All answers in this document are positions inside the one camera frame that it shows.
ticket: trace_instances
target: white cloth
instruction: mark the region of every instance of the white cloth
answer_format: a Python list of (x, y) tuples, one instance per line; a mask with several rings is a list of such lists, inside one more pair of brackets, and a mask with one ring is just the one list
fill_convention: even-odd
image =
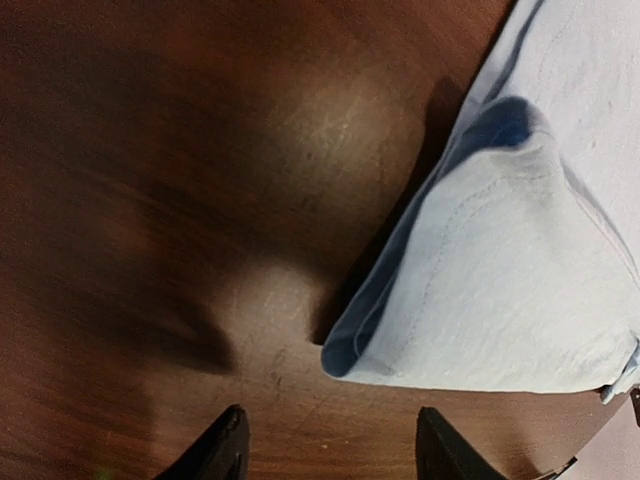
[[(520, 0), (420, 199), (386, 302), (362, 310), (382, 310), (375, 331), (359, 344), (348, 309), (323, 350), (329, 374), (455, 390), (612, 385), (605, 402), (640, 380), (638, 14), (632, 0)], [(534, 111), (523, 146), (482, 150), (443, 176), (480, 109), (507, 95), (551, 128)], [(336, 370), (349, 342), (356, 355)]]

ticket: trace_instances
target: brown wooden surface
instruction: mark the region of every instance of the brown wooden surface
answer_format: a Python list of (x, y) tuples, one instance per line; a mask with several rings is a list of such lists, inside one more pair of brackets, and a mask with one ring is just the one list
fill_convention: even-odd
[(320, 369), (507, 0), (75, 3), (0, 7), (1, 478), (149, 478), (235, 402), (251, 478), (414, 478), (423, 405), (527, 478), (613, 413)]

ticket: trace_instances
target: table top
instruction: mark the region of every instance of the table top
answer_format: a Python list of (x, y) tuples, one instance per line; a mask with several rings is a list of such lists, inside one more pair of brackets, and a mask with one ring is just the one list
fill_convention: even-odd
[(615, 412), (320, 368), (509, 1), (67, 3), (0, 7), (0, 477), (150, 478), (241, 403), (251, 478), (415, 478), (421, 406), (531, 478)]

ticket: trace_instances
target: light blue fabric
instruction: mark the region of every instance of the light blue fabric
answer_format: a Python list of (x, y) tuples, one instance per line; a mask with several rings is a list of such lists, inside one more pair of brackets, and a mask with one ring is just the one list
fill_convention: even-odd
[(487, 148), (515, 148), (530, 136), (527, 101), (507, 97), (490, 102), (451, 144), (404, 212), (368, 278), (332, 329), (322, 350), (324, 370), (345, 376), (376, 331), (392, 290), (416, 216), (433, 186), (474, 153)]

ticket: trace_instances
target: dark wood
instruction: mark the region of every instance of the dark wood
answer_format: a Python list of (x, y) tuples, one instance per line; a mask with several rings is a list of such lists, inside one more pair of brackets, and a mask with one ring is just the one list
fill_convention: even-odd
[(514, 479), (575, 454), (616, 405), (339, 383), (314, 344), (509, 3), (2, 2), (0, 477), (150, 478), (234, 403), (255, 479), (415, 478), (422, 406)]

